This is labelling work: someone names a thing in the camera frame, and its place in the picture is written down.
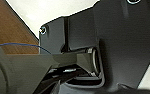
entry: screw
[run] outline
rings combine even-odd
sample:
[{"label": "screw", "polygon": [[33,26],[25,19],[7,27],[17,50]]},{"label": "screw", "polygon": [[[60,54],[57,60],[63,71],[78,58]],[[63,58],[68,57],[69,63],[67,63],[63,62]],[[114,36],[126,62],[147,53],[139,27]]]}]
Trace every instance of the screw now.
[{"label": "screw", "polygon": [[44,26],[42,26],[40,29],[39,29],[39,32],[41,32],[41,34],[45,34],[46,33],[46,28]]}]

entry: white wall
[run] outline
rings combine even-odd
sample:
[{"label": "white wall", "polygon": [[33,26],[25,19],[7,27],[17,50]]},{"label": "white wall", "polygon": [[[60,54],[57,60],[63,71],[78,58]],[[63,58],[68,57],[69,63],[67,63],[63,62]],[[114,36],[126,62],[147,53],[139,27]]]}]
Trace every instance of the white wall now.
[{"label": "white wall", "polygon": [[92,7],[99,0],[6,0],[39,38],[39,28],[60,16]]}]

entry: cable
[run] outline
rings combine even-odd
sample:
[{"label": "cable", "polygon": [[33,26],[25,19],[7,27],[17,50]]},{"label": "cable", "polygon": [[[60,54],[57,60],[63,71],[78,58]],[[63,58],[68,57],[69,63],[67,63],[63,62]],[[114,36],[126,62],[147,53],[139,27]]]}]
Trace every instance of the cable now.
[{"label": "cable", "polygon": [[25,43],[3,43],[0,44],[0,46],[5,46],[5,45],[22,45],[22,46],[33,46],[33,47],[38,47],[46,52],[48,52],[49,54],[51,54],[48,50],[46,50],[45,48],[38,46],[38,45],[33,45],[33,44],[25,44]]}]

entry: wire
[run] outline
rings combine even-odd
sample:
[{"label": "wire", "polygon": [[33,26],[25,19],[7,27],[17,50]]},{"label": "wire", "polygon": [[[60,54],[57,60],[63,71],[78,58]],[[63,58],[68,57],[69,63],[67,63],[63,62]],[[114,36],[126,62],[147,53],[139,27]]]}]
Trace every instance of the wire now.
[{"label": "wire", "polygon": [[33,47],[38,47],[46,52],[48,52],[49,54],[51,54],[48,50],[46,50],[45,48],[38,46],[38,45],[33,45],[33,44],[25,44],[25,43],[3,43],[0,44],[0,46],[5,46],[5,45],[22,45],[22,46],[33,46]]}]

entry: gray surface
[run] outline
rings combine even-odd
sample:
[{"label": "gray surface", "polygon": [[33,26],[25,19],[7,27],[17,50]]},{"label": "gray surface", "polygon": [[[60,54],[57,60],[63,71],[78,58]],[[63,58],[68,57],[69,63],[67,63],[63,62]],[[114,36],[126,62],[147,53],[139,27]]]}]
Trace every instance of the gray surface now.
[{"label": "gray surface", "polygon": [[96,46],[94,14],[87,9],[69,17],[69,47],[71,50]]}]

